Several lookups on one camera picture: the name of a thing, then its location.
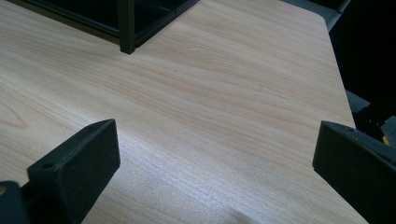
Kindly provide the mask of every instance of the tabletop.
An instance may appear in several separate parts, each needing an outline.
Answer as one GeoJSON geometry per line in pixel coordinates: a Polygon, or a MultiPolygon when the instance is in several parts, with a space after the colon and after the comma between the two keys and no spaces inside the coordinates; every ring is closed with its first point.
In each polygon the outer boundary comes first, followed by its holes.
{"type": "Polygon", "coordinates": [[[83,223],[364,223],[312,167],[355,127],[324,20],[201,0],[136,51],[0,0],[0,180],[117,122],[120,169],[83,223]]]}

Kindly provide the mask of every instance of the light wood surface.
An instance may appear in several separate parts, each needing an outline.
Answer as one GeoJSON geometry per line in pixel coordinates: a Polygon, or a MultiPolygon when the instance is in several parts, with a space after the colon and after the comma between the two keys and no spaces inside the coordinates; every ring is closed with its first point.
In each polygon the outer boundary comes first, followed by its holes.
{"type": "Polygon", "coordinates": [[[324,20],[201,0],[132,55],[0,0],[0,180],[81,128],[121,167],[84,223],[364,223],[312,167],[322,120],[354,127],[324,20]]]}

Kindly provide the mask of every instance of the wood grain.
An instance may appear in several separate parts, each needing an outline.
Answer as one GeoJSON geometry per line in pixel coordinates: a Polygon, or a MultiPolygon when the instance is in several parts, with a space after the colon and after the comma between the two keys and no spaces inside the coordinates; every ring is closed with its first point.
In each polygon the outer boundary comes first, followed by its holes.
{"type": "Polygon", "coordinates": [[[82,127],[121,167],[84,223],[364,223],[312,168],[322,120],[354,127],[324,20],[201,0],[132,55],[0,0],[0,180],[82,127]]]}

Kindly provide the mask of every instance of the wooden table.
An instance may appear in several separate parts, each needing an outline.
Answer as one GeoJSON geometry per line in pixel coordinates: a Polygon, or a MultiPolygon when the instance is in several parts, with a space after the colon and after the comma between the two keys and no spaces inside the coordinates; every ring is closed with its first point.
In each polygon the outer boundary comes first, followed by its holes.
{"type": "Polygon", "coordinates": [[[201,0],[132,55],[0,0],[0,180],[81,128],[121,167],[84,223],[362,223],[312,167],[322,120],[354,127],[324,20],[201,0]]]}

